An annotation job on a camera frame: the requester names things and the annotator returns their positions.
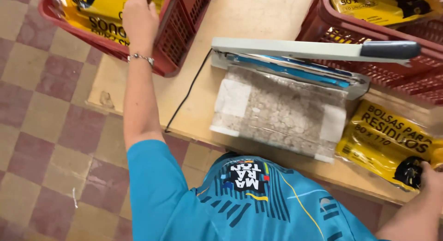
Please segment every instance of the wooden table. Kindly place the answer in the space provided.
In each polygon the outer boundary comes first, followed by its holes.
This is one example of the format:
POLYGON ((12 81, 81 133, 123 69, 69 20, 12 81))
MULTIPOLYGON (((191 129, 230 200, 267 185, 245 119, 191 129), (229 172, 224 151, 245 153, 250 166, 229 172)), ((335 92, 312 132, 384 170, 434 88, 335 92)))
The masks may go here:
MULTIPOLYGON (((160 124, 163 127, 168 124, 185 97, 210 49, 213 37, 294 40, 310 2, 311 0, 212 0, 180 74, 174 78, 154 76, 160 124)), ((98 68, 88 103, 122 114, 127 71, 127 63, 105 55, 98 68)), ((231 150, 262 156, 313 178, 351 189, 357 194, 363 193, 398 204, 404 204, 415 196, 414 193, 406 193, 393 187, 368 171, 352 168, 339 159, 335 164, 327 164, 268 145, 210 131, 214 103, 224 74, 225 70, 211 67, 209 61, 204 65, 189 98, 170 126, 172 132, 231 150)), ((408 113, 410 118, 418 119, 428 126, 442 125, 436 120, 436 115, 441 115, 442 112, 439 108, 412 101, 410 98, 399 99, 398 96, 377 88, 365 95, 373 102, 383 102, 398 112, 408 113)), ((355 102, 349 102, 350 115, 354 108, 355 102)))

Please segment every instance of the black handle grip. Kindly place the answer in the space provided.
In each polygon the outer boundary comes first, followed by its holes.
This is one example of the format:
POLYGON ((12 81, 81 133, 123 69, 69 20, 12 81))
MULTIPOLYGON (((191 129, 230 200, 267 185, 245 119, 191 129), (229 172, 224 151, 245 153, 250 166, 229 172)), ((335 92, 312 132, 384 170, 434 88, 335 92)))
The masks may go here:
POLYGON ((420 55, 421 46, 415 41, 366 41, 360 56, 410 59, 420 55))

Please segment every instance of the hand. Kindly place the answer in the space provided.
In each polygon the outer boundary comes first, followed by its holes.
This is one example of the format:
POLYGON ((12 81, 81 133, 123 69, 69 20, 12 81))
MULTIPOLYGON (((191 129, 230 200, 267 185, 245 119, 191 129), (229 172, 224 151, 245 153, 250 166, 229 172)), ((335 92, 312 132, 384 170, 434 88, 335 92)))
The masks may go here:
POLYGON ((443 173, 432 169, 428 162, 421 163, 423 173, 421 174, 422 191, 427 191, 429 194, 438 195, 443 199, 443 173))
POLYGON ((159 16, 152 0, 127 0, 123 9, 123 28, 128 35, 130 54, 151 57, 159 29, 159 16))

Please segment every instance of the checkered floor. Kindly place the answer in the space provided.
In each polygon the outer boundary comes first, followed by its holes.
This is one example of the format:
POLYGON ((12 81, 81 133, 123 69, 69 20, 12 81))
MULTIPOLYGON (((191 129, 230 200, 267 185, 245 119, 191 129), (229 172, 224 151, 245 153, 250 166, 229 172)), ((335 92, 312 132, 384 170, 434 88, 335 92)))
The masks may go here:
MULTIPOLYGON (((0 240, 132 240, 122 118, 85 104, 102 53, 37 4, 0 0, 0 240)), ((190 188, 223 153, 165 140, 190 188)), ((320 183, 372 231, 397 209, 320 183)))

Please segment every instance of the person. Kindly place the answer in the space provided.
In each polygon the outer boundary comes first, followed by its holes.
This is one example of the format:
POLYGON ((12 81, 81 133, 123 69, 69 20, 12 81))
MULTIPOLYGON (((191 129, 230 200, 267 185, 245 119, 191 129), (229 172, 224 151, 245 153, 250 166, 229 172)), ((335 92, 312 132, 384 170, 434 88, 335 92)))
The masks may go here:
POLYGON ((316 182, 257 156, 224 154, 202 185, 188 190, 159 124, 152 56, 159 17, 153 2, 127 0, 131 42, 124 101, 135 241, 315 240, 435 241, 443 175, 423 164, 424 188, 375 236, 316 182))

